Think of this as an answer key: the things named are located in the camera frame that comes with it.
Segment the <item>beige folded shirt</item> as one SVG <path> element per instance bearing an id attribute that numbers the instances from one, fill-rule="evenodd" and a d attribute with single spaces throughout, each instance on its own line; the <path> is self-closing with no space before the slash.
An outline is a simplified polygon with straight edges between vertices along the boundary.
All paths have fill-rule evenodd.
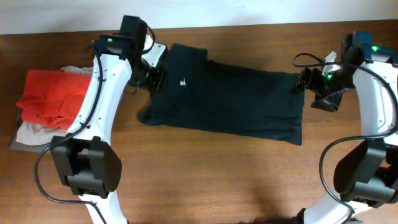
<path id="1" fill-rule="evenodd" d="M 66 135 L 83 103 L 91 81 L 91 67 L 29 70 L 22 98 L 22 124 L 16 141 L 28 146 L 47 144 L 53 136 Z"/>

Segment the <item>black Nike t-shirt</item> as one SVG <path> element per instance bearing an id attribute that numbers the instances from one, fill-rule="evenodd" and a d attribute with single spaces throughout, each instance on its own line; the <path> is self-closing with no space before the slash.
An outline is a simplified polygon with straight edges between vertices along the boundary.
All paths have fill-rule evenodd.
<path id="1" fill-rule="evenodd" d="M 139 121 L 302 144 L 304 94 L 296 73 L 214 62 L 206 49 L 172 46 L 164 88 L 151 91 Z"/>

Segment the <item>grey folded shirt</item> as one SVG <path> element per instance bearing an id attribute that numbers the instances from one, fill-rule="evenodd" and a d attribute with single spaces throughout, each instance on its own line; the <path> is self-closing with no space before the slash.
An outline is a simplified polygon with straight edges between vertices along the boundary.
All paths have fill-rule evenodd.
<path id="1" fill-rule="evenodd" d="M 9 149 L 12 151 L 40 152 L 49 145 L 53 129 L 40 124 L 24 122 L 18 111 Z"/>

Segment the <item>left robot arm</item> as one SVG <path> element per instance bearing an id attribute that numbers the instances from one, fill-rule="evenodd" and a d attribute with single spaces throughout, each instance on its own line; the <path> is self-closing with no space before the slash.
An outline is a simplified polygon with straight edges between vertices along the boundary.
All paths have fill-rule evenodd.
<path id="1" fill-rule="evenodd" d="M 117 187 L 122 162 L 111 148 L 111 130 L 126 86 L 161 90 L 159 62 L 167 46 L 155 41 L 140 17 L 124 16 L 117 34 L 93 41 L 93 71 L 80 110 L 64 137 L 55 136 L 50 152 L 61 183 L 86 205 L 93 223 L 127 223 Z"/>

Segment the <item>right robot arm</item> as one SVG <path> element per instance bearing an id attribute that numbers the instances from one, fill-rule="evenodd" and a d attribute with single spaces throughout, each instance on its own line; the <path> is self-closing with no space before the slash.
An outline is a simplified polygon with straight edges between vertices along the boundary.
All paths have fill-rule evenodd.
<path id="1" fill-rule="evenodd" d="M 333 186 L 294 223 L 354 223 L 359 213 L 397 202 L 397 52 L 376 45 L 371 33 L 354 31 L 341 59 L 318 58 L 302 66 L 296 91 L 310 90 L 312 107 L 335 112 L 343 93 L 357 92 L 359 144 L 335 168 Z"/>

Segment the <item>red folded shirt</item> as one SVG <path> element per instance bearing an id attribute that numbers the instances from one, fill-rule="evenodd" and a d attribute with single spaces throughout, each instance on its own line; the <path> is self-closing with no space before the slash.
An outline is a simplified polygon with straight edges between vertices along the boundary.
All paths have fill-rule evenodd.
<path id="1" fill-rule="evenodd" d="M 67 130 L 83 103 L 91 77 L 56 70 L 29 70 L 16 105 L 23 121 Z"/>

